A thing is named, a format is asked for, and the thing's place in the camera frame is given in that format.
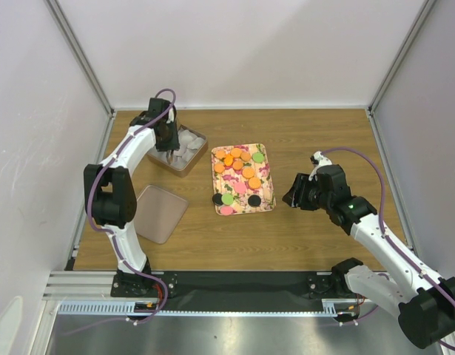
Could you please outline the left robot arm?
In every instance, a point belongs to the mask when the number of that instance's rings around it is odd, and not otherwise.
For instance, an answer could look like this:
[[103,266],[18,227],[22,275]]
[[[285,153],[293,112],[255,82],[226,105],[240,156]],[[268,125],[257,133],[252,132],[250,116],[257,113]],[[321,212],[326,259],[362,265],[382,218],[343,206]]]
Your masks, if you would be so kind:
[[117,259],[119,276],[128,277],[127,287],[137,296],[153,287],[149,260],[135,232],[137,197],[133,172],[146,153],[174,151],[180,146],[175,99],[156,95],[147,110],[129,124],[127,133],[105,159],[84,168],[85,211],[91,228],[108,236]]

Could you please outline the orange squirrel cookie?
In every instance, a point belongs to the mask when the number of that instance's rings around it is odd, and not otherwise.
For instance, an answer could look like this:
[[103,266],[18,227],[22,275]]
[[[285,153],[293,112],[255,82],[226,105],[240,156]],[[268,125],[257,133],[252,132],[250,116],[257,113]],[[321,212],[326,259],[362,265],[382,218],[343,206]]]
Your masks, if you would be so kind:
[[223,159],[223,163],[225,166],[231,166],[233,161],[234,158],[230,154],[227,154]]

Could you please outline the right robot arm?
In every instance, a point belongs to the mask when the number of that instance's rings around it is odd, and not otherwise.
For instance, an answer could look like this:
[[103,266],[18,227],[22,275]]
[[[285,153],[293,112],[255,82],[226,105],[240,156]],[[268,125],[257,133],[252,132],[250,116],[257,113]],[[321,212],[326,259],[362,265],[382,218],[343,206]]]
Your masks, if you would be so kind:
[[455,277],[443,278],[407,248],[364,197],[351,193],[341,166],[318,166],[309,175],[297,174],[283,202],[306,211],[324,210],[388,272],[388,278],[380,277],[357,260],[346,260],[331,278],[337,296],[356,293],[370,299],[421,349],[455,332]]

